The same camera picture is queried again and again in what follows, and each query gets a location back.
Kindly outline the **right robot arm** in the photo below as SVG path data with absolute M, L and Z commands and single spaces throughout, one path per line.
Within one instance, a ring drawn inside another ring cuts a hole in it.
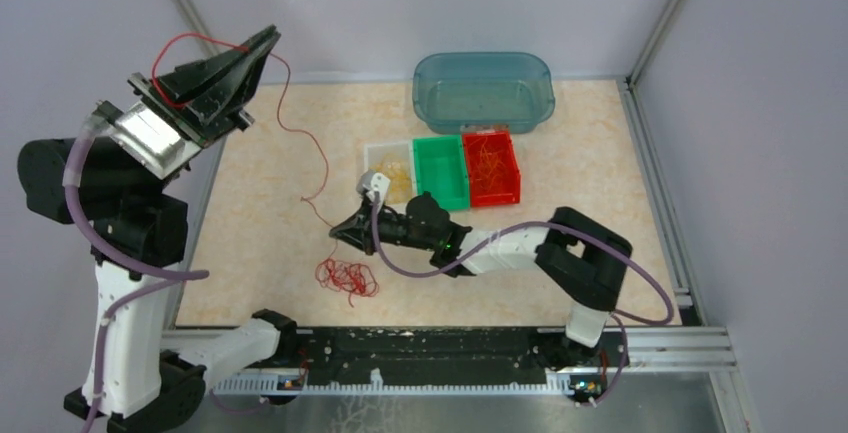
M 385 244 L 427 251 L 434 270 L 453 278 L 544 273 L 573 301 L 564 336 L 547 356 L 550 367 L 588 365 L 599 356 L 633 252 L 623 236 L 571 207 L 557 208 L 546 222 L 488 232 L 454 222 L 428 193 L 411 199 L 404 212 L 375 209 L 364 195 L 359 209 L 329 235 L 367 255 Z

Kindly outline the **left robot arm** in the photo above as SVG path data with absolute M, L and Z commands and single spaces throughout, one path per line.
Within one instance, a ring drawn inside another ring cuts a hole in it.
M 111 432 L 165 432 L 241 370 L 269 361 L 285 367 L 298 357 L 295 321 L 267 309 L 184 350 L 162 345 L 171 293 L 208 277 L 181 268 L 188 206 L 165 189 L 203 150 L 252 125 L 246 105 L 279 37 L 271 25 L 169 73 L 135 73 L 131 107 L 102 101 L 76 137 L 20 150 L 29 210 L 74 225 L 94 260 L 92 360 L 84 384 L 64 400 L 86 427 L 102 417 Z

